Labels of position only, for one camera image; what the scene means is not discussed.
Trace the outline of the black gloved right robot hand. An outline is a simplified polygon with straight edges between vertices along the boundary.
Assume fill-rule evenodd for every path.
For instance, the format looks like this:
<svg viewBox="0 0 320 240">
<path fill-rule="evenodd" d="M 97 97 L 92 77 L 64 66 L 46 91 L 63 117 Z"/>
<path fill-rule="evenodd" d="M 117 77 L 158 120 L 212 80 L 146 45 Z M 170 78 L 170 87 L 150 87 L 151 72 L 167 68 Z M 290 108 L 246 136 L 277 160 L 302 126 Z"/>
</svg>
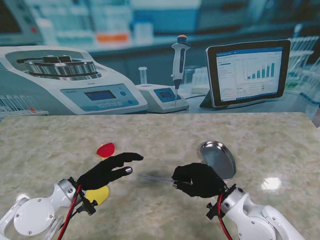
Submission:
<svg viewBox="0 0 320 240">
<path fill-rule="evenodd" d="M 172 179 L 176 188 L 190 197 L 212 198 L 225 189 L 225 182 L 214 169 L 203 163 L 177 166 Z"/>
</svg>

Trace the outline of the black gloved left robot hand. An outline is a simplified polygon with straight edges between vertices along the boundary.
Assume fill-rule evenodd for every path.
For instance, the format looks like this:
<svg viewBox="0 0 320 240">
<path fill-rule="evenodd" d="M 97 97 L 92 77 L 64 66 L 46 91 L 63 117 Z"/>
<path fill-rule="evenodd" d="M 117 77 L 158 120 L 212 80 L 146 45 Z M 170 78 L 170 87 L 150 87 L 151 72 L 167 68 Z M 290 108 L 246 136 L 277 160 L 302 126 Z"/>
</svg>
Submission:
<svg viewBox="0 0 320 240">
<path fill-rule="evenodd" d="M 131 167 L 124 167 L 125 163 L 142 161 L 143 159 L 142 155 L 134 152 L 124 152 L 111 156 L 81 175 L 77 184 L 81 185 L 81 189 L 84 191 L 100 189 L 110 182 L 128 176 L 133 172 Z"/>
</svg>

